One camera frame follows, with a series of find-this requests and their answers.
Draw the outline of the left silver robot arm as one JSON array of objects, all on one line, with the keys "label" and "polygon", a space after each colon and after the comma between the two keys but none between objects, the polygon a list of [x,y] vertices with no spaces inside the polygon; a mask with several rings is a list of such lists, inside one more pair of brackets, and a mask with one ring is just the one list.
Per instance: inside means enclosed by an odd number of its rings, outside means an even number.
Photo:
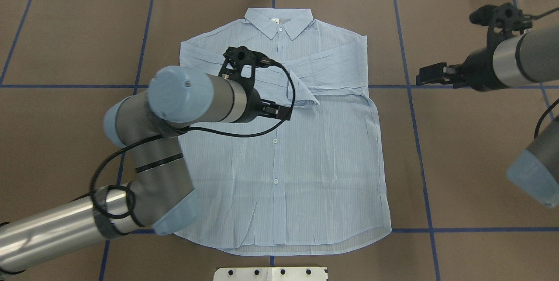
[{"label": "left silver robot arm", "polygon": [[257,116],[289,120],[287,106],[262,100],[241,69],[211,75],[181,66],[162,68],[140,94],[112,106],[104,131],[118,151],[95,169],[82,197],[1,227],[1,279],[81,249],[152,227],[174,233],[196,217],[178,215],[192,204],[195,189],[178,136],[228,133],[197,127],[204,122],[244,123]]}]

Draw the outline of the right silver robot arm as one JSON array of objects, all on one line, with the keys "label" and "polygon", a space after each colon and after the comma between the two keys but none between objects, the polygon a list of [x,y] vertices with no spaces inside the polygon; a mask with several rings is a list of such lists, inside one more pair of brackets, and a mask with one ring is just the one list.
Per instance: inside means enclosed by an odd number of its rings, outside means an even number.
[{"label": "right silver robot arm", "polygon": [[505,175],[544,107],[539,89],[411,89],[411,140],[433,225],[557,225],[558,209],[543,207]]}]

